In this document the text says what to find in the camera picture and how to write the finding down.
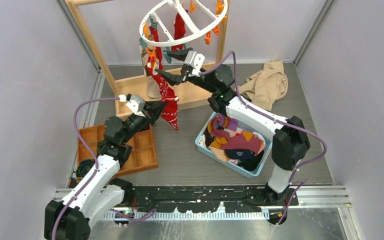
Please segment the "red white patterned sock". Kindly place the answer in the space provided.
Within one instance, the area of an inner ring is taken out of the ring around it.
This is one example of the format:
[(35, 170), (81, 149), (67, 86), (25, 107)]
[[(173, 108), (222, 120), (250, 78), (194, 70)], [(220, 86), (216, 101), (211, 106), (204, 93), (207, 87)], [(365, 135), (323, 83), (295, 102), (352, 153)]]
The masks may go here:
[(159, 92), (161, 94), (161, 98), (166, 97), (166, 96), (176, 96), (175, 92), (173, 89), (170, 87), (168, 82), (157, 72), (155, 72), (155, 69), (160, 69), (163, 70), (164, 67), (163, 65), (159, 62), (159, 60), (156, 61), (155, 65), (151, 65), (151, 60), (148, 61), (146, 64), (146, 70), (148, 72), (149, 76), (152, 76), (153, 79), (157, 82), (159, 85)]

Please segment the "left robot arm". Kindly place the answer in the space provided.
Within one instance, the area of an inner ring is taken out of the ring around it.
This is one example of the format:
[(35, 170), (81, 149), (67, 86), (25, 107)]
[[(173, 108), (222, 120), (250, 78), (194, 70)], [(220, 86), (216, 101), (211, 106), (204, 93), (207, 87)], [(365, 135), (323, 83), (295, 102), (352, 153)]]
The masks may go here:
[(132, 114), (122, 120), (109, 117), (104, 124), (104, 140), (94, 165), (82, 180), (60, 201), (45, 207), (44, 238), (47, 240), (87, 240), (91, 230), (113, 207), (133, 202), (132, 184), (114, 180), (132, 152), (128, 141), (146, 125), (154, 125), (167, 100), (145, 101), (137, 94), (120, 94), (113, 101), (125, 103)]

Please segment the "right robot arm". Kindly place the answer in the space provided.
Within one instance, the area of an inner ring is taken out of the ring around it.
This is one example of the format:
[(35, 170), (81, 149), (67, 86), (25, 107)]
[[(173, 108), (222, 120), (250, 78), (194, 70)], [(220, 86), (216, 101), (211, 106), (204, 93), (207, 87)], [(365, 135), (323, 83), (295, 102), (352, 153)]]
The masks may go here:
[(178, 75), (157, 69), (171, 86), (190, 82), (211, 93), (208, 98), (214, 112), (248, 125), (271, 139), (271, 158), (275, 164), (266, 184), (265, 198), (271, 205), (279, 205), (286, 197), (298, 163), (307, 154), (311, 144), (309, 131), (297, 116), (290, 118), (271, 114), (242, 97), (236, 84), (236, 68), (217, 63), (212, 69), (202, 68), (204, 56), (192, 48), (166, 50), (164, 53), (183, 62)]

